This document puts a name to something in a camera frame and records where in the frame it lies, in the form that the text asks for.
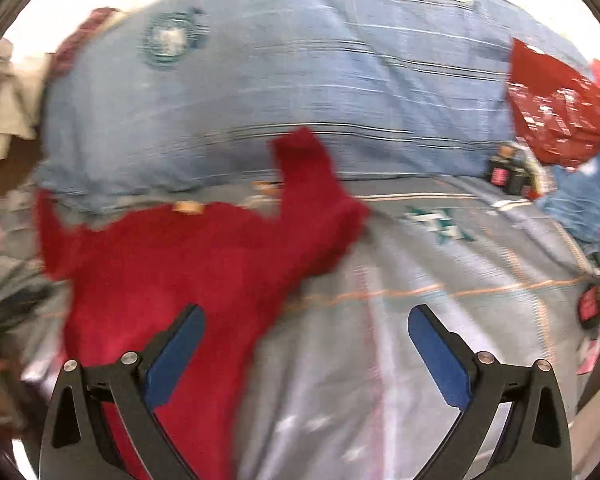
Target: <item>sweater sleeve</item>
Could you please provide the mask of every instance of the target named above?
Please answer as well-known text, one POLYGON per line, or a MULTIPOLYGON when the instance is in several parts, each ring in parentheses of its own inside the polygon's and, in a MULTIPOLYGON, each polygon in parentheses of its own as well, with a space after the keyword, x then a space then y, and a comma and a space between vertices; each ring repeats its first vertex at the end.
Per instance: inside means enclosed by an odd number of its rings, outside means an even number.
POLYGON ((302 277, 332 269, 360 236, 368 209, 337 181, 331 160, 307 127, 272 143, 284 187, 273 241, 296 286, 302 277))

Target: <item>pillow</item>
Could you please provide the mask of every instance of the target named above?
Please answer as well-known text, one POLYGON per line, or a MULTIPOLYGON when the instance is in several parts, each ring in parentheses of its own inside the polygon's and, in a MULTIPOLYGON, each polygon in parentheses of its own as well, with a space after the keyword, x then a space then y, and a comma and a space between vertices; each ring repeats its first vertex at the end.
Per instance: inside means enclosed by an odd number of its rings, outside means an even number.
POLYGON ((274 179, 267 141, 297 124, 343 178, 477 176, 513 136, 513 37, 587 71, 503 0, 161 0, 51 85, 38 181, 105 212, 129 195, 274 179))

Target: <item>red bag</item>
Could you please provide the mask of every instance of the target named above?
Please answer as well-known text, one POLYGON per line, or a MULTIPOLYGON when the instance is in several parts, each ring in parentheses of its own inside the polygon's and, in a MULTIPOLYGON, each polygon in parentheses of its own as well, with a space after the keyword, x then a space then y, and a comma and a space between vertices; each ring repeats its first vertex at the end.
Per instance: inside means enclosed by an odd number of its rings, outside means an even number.
POLYGON ((513 41, 507 89, 516 135, 541 164, 577 168, 600 151, 600 88, 555 57, 513 41))

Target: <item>patterned bedsheet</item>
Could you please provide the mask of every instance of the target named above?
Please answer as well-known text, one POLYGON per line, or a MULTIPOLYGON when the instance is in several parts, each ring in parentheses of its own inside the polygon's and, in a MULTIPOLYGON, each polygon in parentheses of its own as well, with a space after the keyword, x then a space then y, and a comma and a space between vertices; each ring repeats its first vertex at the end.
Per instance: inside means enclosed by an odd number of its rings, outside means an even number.
MULTIPOLYGON (((237 414, 238 479, 412 478, 457 415, 408 337, 408 312, 419 303, 475 351, 509 364, 548 359, 572 420, 583 335, 575 308, 596 270, 560 225, 475 178, 347 186, 372 214, 340 265, 307 279, 260 342, 237 414)), ((274 197, 250 184, 163 199, 219 200, 263 214, 276 209, 274 197)), ((43 280, 34 244, 23 243, 31 242, 29 200, 27 186, 0 199, 0 273, 26 263, 14 287, 43 280)), ((113 218, 59 211, 69 224, 97 227, 113 218)), ((30 371, 47 369, 58 351, 64 294, 57 285, 21 328, 30 371)), ((498 412, 475 468, 485 465, 505 416, 498 412)))

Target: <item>gray bedsheet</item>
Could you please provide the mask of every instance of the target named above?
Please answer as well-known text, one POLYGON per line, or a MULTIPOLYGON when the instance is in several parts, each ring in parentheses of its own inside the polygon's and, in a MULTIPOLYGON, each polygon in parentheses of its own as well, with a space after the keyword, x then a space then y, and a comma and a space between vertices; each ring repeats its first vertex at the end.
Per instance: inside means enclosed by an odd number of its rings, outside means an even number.
MULTIPOLYGON (((306 280, 258 346, 236 428, 238 478, 413 478, 458 414, 408 336, 419 303, 475 351, 548 359, 571 420, 575 309, 594 269, 564 230, 472 178, 349 189, 373 213, 338 268, 306 280)), ((501 406, 472 474, 504 418, 501 406)))

